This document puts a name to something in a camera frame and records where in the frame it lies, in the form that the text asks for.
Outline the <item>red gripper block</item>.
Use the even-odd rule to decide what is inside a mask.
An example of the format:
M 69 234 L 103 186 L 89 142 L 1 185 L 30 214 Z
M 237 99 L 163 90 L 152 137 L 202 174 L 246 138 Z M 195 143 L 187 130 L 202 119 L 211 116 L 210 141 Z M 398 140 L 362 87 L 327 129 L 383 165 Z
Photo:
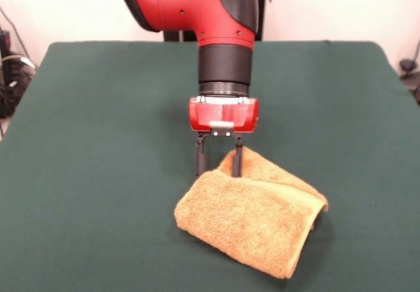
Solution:
M 232 176 L 242 176 L 243 134 L 253 133 L 259 120 L 259 100 L 248 97 L 195 96 L 189 100 L 188 116 L 196 136 L 196 176 L 207 170 L 204 142 L 211 133 L 234 134 Z

